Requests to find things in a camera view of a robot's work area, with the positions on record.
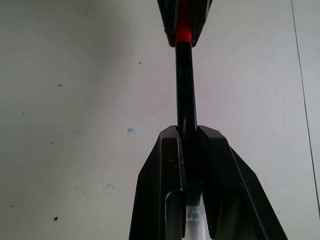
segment white surface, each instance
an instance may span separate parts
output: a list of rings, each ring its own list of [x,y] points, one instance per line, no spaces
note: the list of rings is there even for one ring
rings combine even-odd
[[[320,1],[293,1],[310,141],[320,192]]]
[[[25,2],[0,6],[0,239],[127,239],[138,173],[176,123],[157,1]],[[290,240],[319,239],[290,1],[216,1],[193,56],[198,123],[256,172]]]

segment red plastic part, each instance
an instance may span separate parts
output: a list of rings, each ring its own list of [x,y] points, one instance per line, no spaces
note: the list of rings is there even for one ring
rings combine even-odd
[[[178,3],[178,22],[176,26],[176,43],[192,41],[191,31],[191,0],[179,0]]]

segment black plastic clamp jaw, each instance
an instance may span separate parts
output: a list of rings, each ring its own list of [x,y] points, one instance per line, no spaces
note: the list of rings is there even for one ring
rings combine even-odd
[[[157,0],[163,21],[164,31],[171,47],[176,46],[176,30],[178,21],[179,0]],[[192,47],[196,46],[202,29],[207,20],[209,9],[213,0],[191,1],[191,30]]]
[[[192,151],[201,172],[192,180],[201,182],[210,238],[287,239],[257,176],[220,132],[198,126]],[[189,177],[179,134],[170,126],[138,176],[129,240],[184,237]]]

